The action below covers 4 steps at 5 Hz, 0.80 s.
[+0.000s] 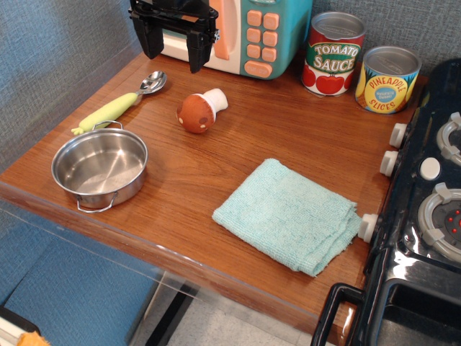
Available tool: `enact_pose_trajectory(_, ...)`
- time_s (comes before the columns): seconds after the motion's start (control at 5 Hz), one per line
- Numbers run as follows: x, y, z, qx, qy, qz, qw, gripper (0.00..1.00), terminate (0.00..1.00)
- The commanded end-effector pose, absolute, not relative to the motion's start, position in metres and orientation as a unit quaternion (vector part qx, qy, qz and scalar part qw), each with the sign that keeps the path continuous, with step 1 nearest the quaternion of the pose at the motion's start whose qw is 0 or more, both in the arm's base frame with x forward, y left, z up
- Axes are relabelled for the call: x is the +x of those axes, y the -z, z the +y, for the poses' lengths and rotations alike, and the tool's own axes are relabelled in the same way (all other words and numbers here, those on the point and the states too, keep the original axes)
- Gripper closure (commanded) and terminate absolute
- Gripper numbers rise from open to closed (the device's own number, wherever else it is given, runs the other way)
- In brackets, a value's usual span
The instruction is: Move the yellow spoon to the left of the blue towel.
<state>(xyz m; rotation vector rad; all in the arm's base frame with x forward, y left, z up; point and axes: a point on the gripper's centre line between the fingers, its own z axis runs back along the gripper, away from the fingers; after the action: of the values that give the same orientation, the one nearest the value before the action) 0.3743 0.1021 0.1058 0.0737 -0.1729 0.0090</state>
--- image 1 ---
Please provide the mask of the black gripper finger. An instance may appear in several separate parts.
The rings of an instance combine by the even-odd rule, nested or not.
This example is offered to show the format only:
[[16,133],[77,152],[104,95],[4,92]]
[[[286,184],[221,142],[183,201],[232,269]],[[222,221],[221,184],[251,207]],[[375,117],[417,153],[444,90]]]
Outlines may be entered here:
[[139,17],[131,19],[143,52],[149,59],[156,58],[164,49],[162,28]]
[[189,67],[192,73],[197,73],[210,60],[212,40],[202,32],[187,34],[187,50]]

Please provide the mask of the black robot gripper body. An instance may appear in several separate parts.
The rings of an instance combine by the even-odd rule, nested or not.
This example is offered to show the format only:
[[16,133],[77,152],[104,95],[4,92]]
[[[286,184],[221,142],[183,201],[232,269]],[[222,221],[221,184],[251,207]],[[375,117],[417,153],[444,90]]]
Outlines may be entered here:
[[220,39],[218,11],[206,1],[130,1],[130,16],[181,35],[194,31],[207,34],[211,40]]

